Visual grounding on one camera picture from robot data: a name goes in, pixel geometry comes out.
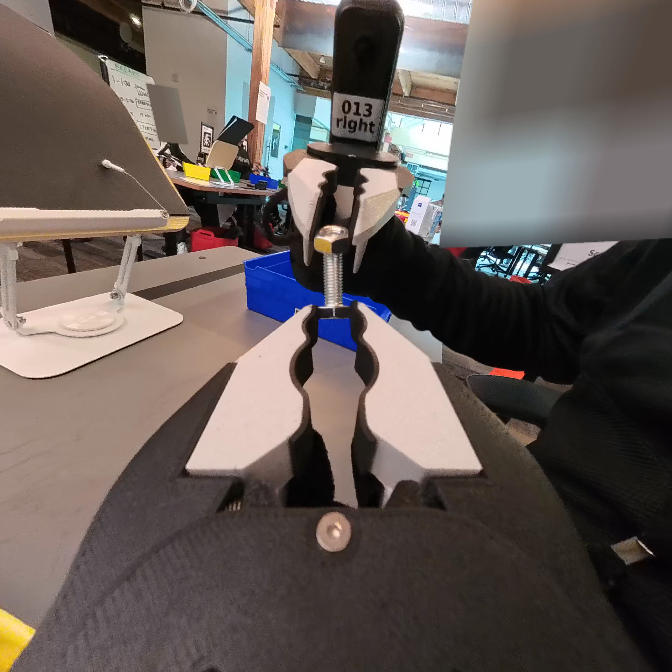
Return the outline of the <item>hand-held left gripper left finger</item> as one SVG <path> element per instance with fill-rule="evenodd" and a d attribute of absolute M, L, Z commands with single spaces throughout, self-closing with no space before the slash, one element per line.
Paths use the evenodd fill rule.
<path fill-rule="evenodd" d="M 299 309 L 234 364 L 185 469 L 322 498 L 322 439 L 305 382 L 313 373 L 318 309 Z"/>

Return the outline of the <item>red tote basket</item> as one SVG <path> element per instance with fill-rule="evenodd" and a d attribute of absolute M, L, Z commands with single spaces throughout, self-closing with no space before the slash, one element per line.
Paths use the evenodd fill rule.
<path fill-rule="evenodd" d="M 223 247 L 239 247 L 239 237 L 234 236 L 238 229 L 225 229 L 217 226 L 202 226 L 189 233 L 190 251 L 192 253 L 219 249 Z"/>

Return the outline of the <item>person's right hand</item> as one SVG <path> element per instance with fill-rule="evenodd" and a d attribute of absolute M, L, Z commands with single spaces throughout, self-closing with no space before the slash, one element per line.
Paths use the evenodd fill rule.
<path fill-rule="evenodd" d="M 367 241 L 355 270 L 356 250 L 342 257 L 345 293 L 383 304 L 417 331 L 447 343 L 470 291 L 472 272 L 447 250 L 430 247 L 395 216 Z"/>

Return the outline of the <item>whiteboard with handwriting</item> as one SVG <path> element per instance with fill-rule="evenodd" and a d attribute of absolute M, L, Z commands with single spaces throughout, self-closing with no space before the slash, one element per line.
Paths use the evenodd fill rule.
<path fill-rule="evenodd" d="M 148 92 L 148 85 L 154 84 L 153 78 L 105 55 L 98 59 L 102 77 L 130 113 L 148 146 L 158 153 L 161 143 Z"/>

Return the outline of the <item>white carton box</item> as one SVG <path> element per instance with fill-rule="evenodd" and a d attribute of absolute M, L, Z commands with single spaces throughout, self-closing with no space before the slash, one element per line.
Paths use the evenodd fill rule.
<path fill-rule="evenodd" d="M 430 197 L 416 196 L 408 214 L 406 228 L 408 231 L 426 237 L 432 227 L 435 206 Z"/>

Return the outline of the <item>blue storage bin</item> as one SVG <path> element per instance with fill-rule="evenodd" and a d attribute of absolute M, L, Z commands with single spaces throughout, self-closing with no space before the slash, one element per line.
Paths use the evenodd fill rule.
<path fill-rule="evenodd" d="M 296 311 L 309 306 L 324 305 L 322 293 L 303 287 L 296 281 L 290 259 L 290 251 L 259 256 L 244 261 L 247 307 L 249 310 L 285 322 Z M 370 298 L 343 293 L 343 304 L 349 306 L 354 300 L 366 305 L 385 322 L 391 311 Z M 340 319 L 320 320 L 318 336 L 343 348 L 355 351 L 349 322 Z"/>

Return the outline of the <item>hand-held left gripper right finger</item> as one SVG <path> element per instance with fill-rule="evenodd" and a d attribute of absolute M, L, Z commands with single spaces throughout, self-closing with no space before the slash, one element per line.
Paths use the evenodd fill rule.
<path fill-rule="evenodd" d="M 430 358 L 360 302 L 350 327 L 364 384 L 351 443 L 358 506 L 384 507 L 403 482 L 482 475 Z"/>

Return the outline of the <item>framed marker sign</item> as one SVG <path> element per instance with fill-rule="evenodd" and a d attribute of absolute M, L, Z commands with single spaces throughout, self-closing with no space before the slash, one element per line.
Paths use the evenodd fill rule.
<path fill-rule="evenodd" d="M 563 243 L 551 245 L 544 264 L 554 272 L 560 272 L 588 259 L 599 256 L 602 252 L 613 247 L 617 241 L 596 243 Z"/>

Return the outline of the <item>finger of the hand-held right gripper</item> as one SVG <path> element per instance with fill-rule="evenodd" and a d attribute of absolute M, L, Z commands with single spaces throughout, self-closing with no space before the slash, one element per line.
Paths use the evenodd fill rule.
<path fill-rule="evenodd" d="M 336 223 L 345 226 L 355 248 L 352 272 L 358 273 L 366 247 L 394 214 L 400 197 L 397 168 L 365 167 L 353 187 L 336 189 Z"/>
<path fill-rule="evenodd" d="M 303 262 L 310 263 L 324 210 L 337 188 L 338 167 L 321 159 L 300 159 L 287 177 L 289 203 L 302 238 Z"/>

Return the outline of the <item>wooden pillar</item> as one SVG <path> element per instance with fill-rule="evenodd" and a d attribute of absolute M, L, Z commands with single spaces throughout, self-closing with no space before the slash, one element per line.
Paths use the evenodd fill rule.
<path fill-rule="evenodd" d="M 248 121 L 255 127 L 248 135 L 248 155 L 253 164 L 261 164 L 264 150 L 265 124 L 256 119 L 259 85 L 268 84 L 272 57 L 272 41 L 277 1 L 252 1 L 248 13 L 253 17 L 251 76 Z"/>

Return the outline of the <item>yellow storage bin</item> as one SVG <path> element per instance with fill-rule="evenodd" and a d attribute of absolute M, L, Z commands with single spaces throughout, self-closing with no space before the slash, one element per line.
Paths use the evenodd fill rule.
<path fill-rule="evenodd" d="M 10 671 L 35 632 L 32 626 L 1 609 L 1 671 Z"/>

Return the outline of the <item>person's right forearm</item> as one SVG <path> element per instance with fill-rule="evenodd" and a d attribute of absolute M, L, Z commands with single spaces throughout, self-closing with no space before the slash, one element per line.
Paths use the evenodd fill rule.
<path fill-rule="evenodd" d="M 548 382 L 577 378 L 582 344 L 614 293 L 617 243 L 543 285 L 489 277 L 441 248 L 429 250 L 436 272 L 427 289 L 436 301 L 429 330 L 442 343 L 483 364 Z"/>

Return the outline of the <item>steel hex bolt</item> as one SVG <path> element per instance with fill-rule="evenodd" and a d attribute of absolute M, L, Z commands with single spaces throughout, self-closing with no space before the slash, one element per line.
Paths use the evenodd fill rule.
<path fill-rule="evenodd" d="M 336 309 L 343 305 L 343 257 L 349 247 L 349 232 L 344 226 L 328 224 L 316 233 L 314 248 L 323 260 L 323 293 L 327 308 Z"/>

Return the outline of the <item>white folding stand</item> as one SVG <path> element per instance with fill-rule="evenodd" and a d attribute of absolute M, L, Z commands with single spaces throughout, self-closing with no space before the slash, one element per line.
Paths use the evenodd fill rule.
<path fill-rule="evenodd" d="M 1 366 L 33 380 L 66 374 L 181 324 L 175 311 L 129 292 L 147 232 L 172 231 L 164 208 L 45 210 L 1 208 Z M 18 249 L 26 241 L 126 235 L 120 269 L 106 292 L 20 313 Z"/>

